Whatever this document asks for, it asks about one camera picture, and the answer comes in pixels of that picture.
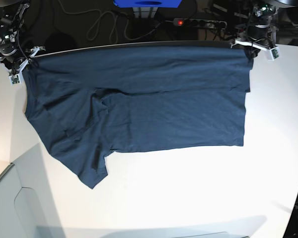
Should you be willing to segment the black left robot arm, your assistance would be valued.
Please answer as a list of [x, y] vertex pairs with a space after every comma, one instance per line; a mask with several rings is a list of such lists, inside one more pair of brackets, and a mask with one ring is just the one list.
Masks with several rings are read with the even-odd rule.
[[274, 5], [262, 0], [252, 1], [245, 20], [241, 13], [237, 15], [240, 23], [234, 27], [236, 33], [230, 40], [230, 47], [243, 47], [250, 59], [257, 57], [260, 51], [264, 52], [269, 61], [279, 58], [280, 49], [276, 45], [277, 28], [271, 24], [276, 14], [277, 8]]

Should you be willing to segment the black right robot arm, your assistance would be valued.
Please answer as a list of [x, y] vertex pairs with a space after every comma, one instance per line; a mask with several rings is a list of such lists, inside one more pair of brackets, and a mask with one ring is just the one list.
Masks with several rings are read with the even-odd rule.
[[31, 5], [29, 0], [0, 0], [0, 64], [12, 79], [21, 75], [28, 64], [36, 65], [33, 57], [44, 51], [43, 46], [31, 46], [32, 39], [24, 26], [24, 14]]

